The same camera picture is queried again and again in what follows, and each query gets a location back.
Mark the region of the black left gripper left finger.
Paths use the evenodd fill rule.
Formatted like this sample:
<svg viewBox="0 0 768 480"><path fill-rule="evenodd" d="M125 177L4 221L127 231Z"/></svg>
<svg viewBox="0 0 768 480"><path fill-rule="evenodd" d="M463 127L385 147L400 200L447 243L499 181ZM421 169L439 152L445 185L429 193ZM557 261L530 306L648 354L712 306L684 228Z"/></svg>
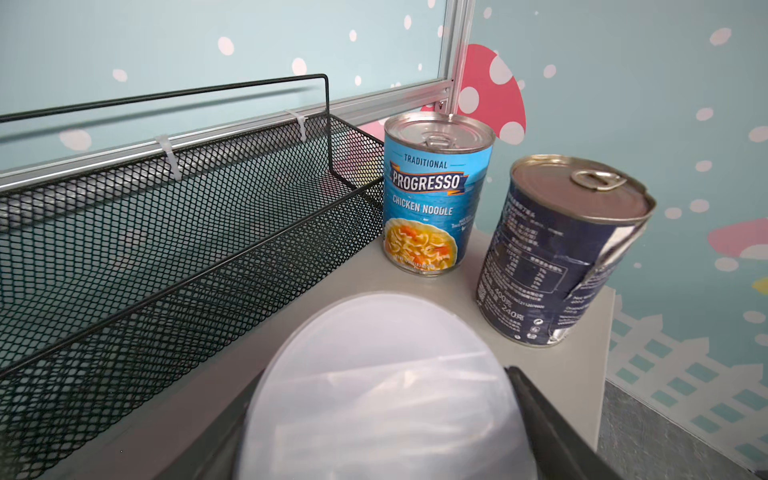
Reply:
<svg viewBox="0 0 768 480"><path fill-rule="evenodd" d="M262 375L257 374L156 479L231 479L246 412Z"/></svg>

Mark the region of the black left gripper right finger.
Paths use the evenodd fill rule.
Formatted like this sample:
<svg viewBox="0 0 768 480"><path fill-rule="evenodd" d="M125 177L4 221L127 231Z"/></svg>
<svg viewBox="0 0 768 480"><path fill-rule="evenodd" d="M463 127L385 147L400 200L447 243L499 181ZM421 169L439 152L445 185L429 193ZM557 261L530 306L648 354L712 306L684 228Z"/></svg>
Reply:
<svg viewBox="0 0 768 480"><path fill-rule="evenodd" d="M605 463L518 367L506 368L536 465L544 479L621 477Z"/></svg>

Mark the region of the yellow can white lid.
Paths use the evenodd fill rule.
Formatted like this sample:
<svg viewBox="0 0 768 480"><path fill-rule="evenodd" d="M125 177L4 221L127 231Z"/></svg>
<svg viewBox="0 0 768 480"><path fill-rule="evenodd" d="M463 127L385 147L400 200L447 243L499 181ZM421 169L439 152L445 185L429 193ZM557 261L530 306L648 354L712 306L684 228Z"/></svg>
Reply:
<svg viewBox="0 0 768 480"><path fill-rule="evenodd" d="M238 479L534 479L512 384L462 319L378 292L282 345L250 402Z"/></svg>

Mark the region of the dark navy label can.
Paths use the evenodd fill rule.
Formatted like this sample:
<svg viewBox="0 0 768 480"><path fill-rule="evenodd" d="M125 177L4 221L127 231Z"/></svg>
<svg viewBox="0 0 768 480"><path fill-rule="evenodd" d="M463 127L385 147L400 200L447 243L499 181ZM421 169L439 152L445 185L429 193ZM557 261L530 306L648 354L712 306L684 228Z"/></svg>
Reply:
<svg viewBox="0 0 768 480"><path fill-rule="evenodd" d="M560 343L655 208L641 182L608 165L556 154L519 159L479 275L480 312L510 340Z"/></svg>

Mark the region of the blue Progresso soup can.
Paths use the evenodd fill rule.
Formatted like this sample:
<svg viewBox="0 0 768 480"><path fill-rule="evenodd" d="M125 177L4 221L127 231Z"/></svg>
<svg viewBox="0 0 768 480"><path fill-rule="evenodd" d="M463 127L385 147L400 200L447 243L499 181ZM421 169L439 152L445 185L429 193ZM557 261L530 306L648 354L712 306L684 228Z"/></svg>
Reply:
<svg viewBox="0 0 768 480"><path fill-rule="evenodd" d="M384 125L383 249L423 276L462 262L495 132L461 115L409 112Z"/></svg>

